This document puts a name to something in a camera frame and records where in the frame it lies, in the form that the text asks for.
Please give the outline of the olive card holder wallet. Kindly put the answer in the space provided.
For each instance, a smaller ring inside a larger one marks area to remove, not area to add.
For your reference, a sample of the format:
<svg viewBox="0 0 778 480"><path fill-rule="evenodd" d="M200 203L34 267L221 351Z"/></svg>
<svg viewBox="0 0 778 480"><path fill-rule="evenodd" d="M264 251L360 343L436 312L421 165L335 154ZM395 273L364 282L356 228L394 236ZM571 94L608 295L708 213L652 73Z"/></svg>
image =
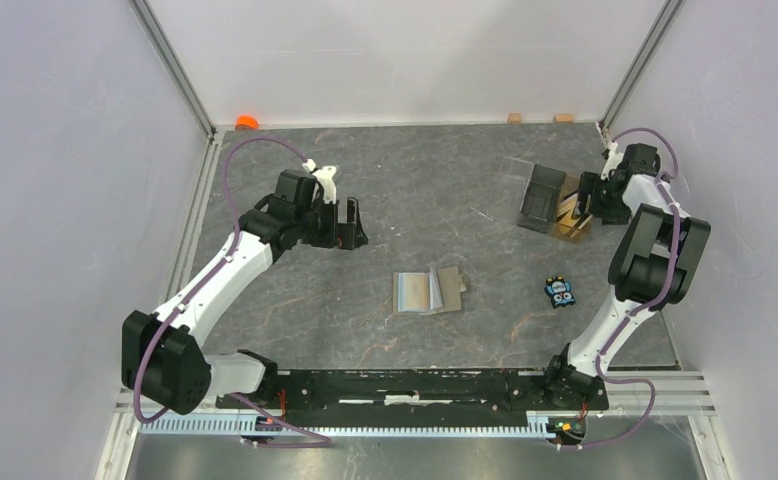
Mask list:
<svg viewBox="0 0 778 480"><path fill-rule="evenodd" d="M456 266L428 272L401 272L393 276L393 313L430 316L462 309L467 285Z"/></svg>

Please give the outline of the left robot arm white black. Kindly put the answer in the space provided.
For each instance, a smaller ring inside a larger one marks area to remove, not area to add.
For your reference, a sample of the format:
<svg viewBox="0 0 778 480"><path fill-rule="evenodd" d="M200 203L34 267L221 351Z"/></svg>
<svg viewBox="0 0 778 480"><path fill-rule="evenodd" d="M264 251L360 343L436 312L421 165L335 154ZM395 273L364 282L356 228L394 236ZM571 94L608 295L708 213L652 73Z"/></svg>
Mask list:
<svg viewBox="0 0 778 480"><path fill-rule="evenodd" d="M337 197L335 166L308 162L287 169L275 190L237 216L234 230L189 283L151 313L135 310L122 325L122 382L142 423L143 400L163 413L186 415L209 397L239 393L255 407L271 405L275 363L251 352L206 355L213 327L237 297L288 250L300 244L354 250L368 242L359 202Z"/></svg>

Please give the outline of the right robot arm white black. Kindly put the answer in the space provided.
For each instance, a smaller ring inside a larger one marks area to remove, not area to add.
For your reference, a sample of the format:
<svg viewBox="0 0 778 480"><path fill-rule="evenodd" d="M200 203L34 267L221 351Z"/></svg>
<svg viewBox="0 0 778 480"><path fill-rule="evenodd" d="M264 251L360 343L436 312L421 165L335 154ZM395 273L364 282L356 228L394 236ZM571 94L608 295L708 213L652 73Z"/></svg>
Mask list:
<svg viewBox="0 0 778 480"><path fill-rule="evenodd" d="M684 299L712 232L673 198L655 147L611 142L603 157L601 173L581 175L576 206L627 229L609 266L608 297L545 370L543 396L556 408L606 406L612 359L639 326Z"/></svg>

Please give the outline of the clear three-compartment plastic box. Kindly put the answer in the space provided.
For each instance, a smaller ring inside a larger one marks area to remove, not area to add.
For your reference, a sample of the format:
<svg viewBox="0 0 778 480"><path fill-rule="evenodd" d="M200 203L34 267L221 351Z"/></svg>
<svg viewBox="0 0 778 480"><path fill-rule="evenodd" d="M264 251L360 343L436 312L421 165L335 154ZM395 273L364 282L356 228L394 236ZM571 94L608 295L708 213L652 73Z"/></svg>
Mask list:
<svg viewBox="0 0 778 480"><path fill-rule="evenodd" d="M578 179L562 170L506 158L494 180L487 214L560 241L579 244L591 232L593 216L565 231L555 219L561 199L578 190Z"/></svg>

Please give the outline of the black blue owl sticker toy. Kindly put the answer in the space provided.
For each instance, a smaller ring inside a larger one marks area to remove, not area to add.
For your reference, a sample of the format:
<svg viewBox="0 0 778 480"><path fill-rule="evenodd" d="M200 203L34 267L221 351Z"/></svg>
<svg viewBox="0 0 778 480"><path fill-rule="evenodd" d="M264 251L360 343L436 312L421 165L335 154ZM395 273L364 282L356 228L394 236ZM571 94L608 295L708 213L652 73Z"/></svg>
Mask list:
<svg viewBox="0 0 778 480"><path fill-rule="evenodd" d="M571 283L562 276L549 277L545 282L545 293L553 309L571 306L576 303Z"/></svg>

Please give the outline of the orange round cap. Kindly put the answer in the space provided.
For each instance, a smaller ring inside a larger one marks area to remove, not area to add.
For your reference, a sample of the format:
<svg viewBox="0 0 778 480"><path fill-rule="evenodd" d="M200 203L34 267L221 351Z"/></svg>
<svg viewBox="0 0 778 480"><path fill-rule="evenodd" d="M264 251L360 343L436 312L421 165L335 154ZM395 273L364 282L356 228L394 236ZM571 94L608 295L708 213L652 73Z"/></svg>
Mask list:
<svg viewBox="0 0 778 480"><path fill-rule="evenodd" d="M259 122L250 115L240 115L234 122L235 130L258 130Z"/></svg>

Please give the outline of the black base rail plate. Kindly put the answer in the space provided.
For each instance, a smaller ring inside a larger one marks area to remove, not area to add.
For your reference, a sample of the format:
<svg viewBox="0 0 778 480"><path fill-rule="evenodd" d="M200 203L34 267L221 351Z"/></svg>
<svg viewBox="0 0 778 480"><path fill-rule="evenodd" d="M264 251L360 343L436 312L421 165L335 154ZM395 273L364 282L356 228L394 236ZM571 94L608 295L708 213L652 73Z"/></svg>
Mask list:
<svg viewBox="0 0 778 480"><path fill-rule="evenodd" d="M529 412L609 407L598 377L515 368L280 370L248 398L299 427L519 427Z"/></svg>

